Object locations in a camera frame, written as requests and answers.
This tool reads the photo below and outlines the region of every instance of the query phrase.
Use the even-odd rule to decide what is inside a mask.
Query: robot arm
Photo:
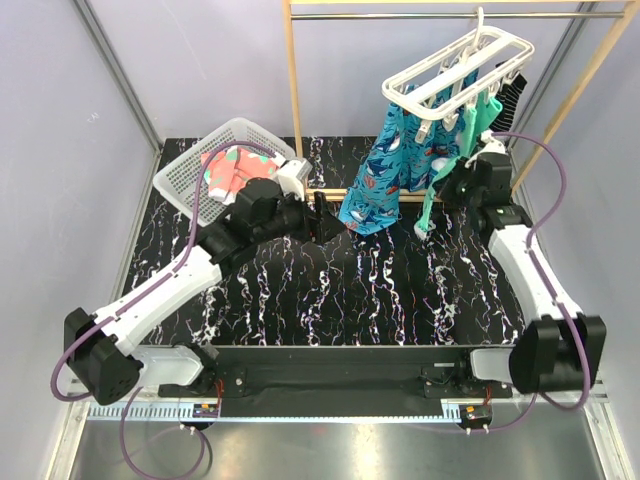
[[[98,403],[111,404],[140,386],[174,384],[194,391],[213,386],[213,358],[206,347],[140,343],[194,295],[254,258],[260,243],[291,235],[324,244],[344,231],[323,194],[316,192],[314,210],[307,205],[304,180],[310,169],[306,161],[291,160],[278,171],[278,183],[250,180],[225,213],[199,229],[195,245],[149,280],[93,315],[79,308],[67,316],[65,349],[106,322],[67,362]]]
[[[482,140],[485,147],[470,160],[460,160],[442,181],[439,196],[469,209],[475,230],[514,289],[526,329],[515,346],[472,351],[471,375],[513,384],[521,393],[582,389],[583,371],[558,308],[562,304],[577,326],[593,385],[606,337],[604,323],[598,316],[585,316],[566,294],[531,232],[531,220],[511,202],[512,165],[504,146],[491,132]]]

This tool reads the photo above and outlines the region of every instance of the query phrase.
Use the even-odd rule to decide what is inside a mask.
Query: metal floor
[[[495,405],[494,425],[517,414]],[[167,423],[130,422],[134,452]],[[507,432],[467,437],[423,430],[419,425],[217,424],[206,430],[213,461],[194,479],[470,479],[591,480],[604,474],[584,413],[538,404],[528,420]],[[429,428],[455,430],[453,425]],[[200,451],[185,432],[172,432],[133,459],[148,474],[187,471]],[[118,422],[87,422],[73,479],[138,478],[122,461]]]

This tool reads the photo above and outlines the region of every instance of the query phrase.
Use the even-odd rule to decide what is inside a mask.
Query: wooden frame
[[[613,2],[615,0],[604,0],[605,2]],[[575,0],[541,0],[536,3],[579,3]],[[293,128],[296,141],[296,152],[299,156],[302,156],[302,131],[300,125],[300,104],[298,99],[298,79],[296,73],[296,59],[295,59],[295,47],[294,47],[294,35],[293,35],[293,13],[291,7],[293,5],[321,5],[321,4],[333,4],[333,5],[345,5],[345,4],[477,4],[473,0],[282,0],[282,10],[284,17],[284,31],[287,45],[287,62],[289,67],[289,87],[291,92],[291,105],[293,110]],[[484,3],[532,3],[528,0],[488,0]],[[617,18],[611,26],[609,32],[600,42],[600,45],[596,49],[591,58],[589,64],[586,66],[582,74],[578,77],[573,89],[565,100],[560,104],[558,110],[554,114],[553,118],[547,125],[544,142],[549,143],[553,136],[556,134],[562,122],[567,118],[569,112],[578,101],[582,93],[589,85],[589,82],[594,77],[598,69],[602,66],[604,60],[607,58],[609,52],[616,45],[626,28],[631,23],[631,20],[638,13],[640,7],[640,0],[629,0],[625,3],[622,9],[622,16]],[[542,149],[537,147],[533,154],[524,163],[523,167],[516,172],[516,178],[512,186],[512,194],[522,185],[522,182],[526,178],[531,168],[535,165],[538,158],[542,153]],[[344,199],[346,189],[320,189],[327,194],[327,198],[332,201],[341,201]],[[422,202],[424,192],[407,192],[403,191],[400,195],[400,201],[404,202]]]

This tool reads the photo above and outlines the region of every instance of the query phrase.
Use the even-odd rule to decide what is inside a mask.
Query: metal rod
[[[131,113],[133,114],[136,122],[140,126],[142,133],[153,148],[155,153],[159,153],[162,148],[162,139],[153,127],[153,123],[149,119],[149,116],[144,110],[138,95],[136,94],[129,78],[124,72],[120,61],[113,49],[113,46],[109,42],[102,25],[100,24],[98,17],[96,16],[93,8],[89,4],[88,0],[71,0],[71,4],[75,7],[80,19],[84,23],[87,32],[93,40],[98,53],[104,60],[104,64],[111,73],[118,89],[122,93],[125,102],[127,103]]]
[[[624,16],[617,19],[615,22],[612,22],[611,28],[600,42],[600,45],[598,45],[598,47],[593,51],[591,58],[589,59],[589,63],[582,71],[582,74],[578,78],[578,81],[570,90],[569,94],[565,97],[564,101],[560,104],[553,117],[551,118],[551,121],[545,128],[544,137],[542,138],[542,141],[544,143],[549,144],[551,142],[553,136],[560,129],[562,122],[564,122],[569,116],[569,113],[571,113],[571,109],[587,89],[589,82],[591,82],[596,73],[598,73],[598,70],[607,59],[607,56],[609,55],[613,47],[616,46],[616,43],[618,43],[618,40],[620,40],[622,34],[631,24],[634,16],[638,13],[638,11],[640,11],[640,2],[629,0],[625,3],[623,9]],[[520,187],[529,171],[536,164],[538,158],[540,158],[542,151],[543,150],[541,147],[536,147],[531,157],[529,157],[522,168],[518,170],[517,177],[511,188],[512,191],[515,191]]]
[[[597,3],[582,2],[578,5],[576,12],[591,13],[597,6]],[[556,46],[554,52],[551,54],[551,58],[549,58],[549,61],[547,62],[542,75],[540,75],[540,80],[538,80],[538,83],[533,88],[533,93],[522,109],[522,113],[518,116],[518,119],[516,120],[516,123],[513,127],[513,131],[522,132],[527,128],[527,125],[529,124],[533,113],[540,104],[540,101],[544,97],[544,94],[547,92],[547,89],[549,88],[553,77],[556,75],[558,69],[560,68],[560,65],[562,65],[562,62],[565,60],[565,58],[567,58],[569,52],[578,41],[578,37],[580,36],[580,33],[586,25],[587,20],[584,18],[574,18],[573,20],[571,20],[571,22],[569,22],[567,28],[562,34],[562,38],[558,42],[558,45]],[[514,141],[510,143],[511,146],[515,148],[515,146],[520,142],[518,141],[518,139],[514,139]]]
[[[485,13],[484,18],[622,18],[623,12],[531,12],[531,13]],[[298,13],[292,20],[446,20],[478,18],[476,13]]]

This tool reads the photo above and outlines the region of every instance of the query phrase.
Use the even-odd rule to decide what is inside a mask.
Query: clothing rack
[[[587,0],[586,2],[576,2],[575,0],[542,0],[549,4],[573,3],[579,5],[581,3],[596,3],[595,0]],[[601,1],[599,3],[612,3],[614,0]],[[300,105],[298,100],[298,79],[296,72],[293,22],[294,21],[317,21],[317,20],[423,20],[423,19],[473,19],[477,18],[476,13],[329,13],[329,14],[313,14],[313,13],[293,13],[294,5],[389,5],[389,4],[469,4],[476,5],[477,2],[472,0],[282,0],[282,8],[284,15],[284,27],[287,44],[287,61],[289,65],[289,88],[291,92],[291,105],[293,109],[293,128],[295,132],[296,152],[302,156],[302,132],[300,126]],[[488,0],[483,3],[517,3],[527,4],[533,3],[527,0]],[[582,93],[589,85],[600,66],[602,66],[607,55],[613,49],[618,39],[622,36],[625,29],[631,23],[631,20],[638,13],[640,8],[640,0],[629,0],[624,4],[622,10],[619,11],[602,11],[602,12],[531,12],[531,13],[489,13],[485,12],[484,18],[493,19],[510,19],[510,18],[527,18],[527,19],[616,19],[607,34],[604,36],[598,48],[594,51],[591,60],[582,71],[571,92],[556,110],[551,121],[545,129],[543,140],[549,143],[556,134],[562,122],[567,118],[569,112],[578,101]],[[512,194],[520,187],[531,168],[535,165],[542,153],[540,147],[536,147],[531,156],[525,161],[523,166],[516,172],[516,178],[512,185]],[[341,201],[344,199],[346,189],[319,189],[325,192],[327,199],[331,201]],[[404,202],[422,202],[423,192],[408,192],[402,190],[400,201]]]

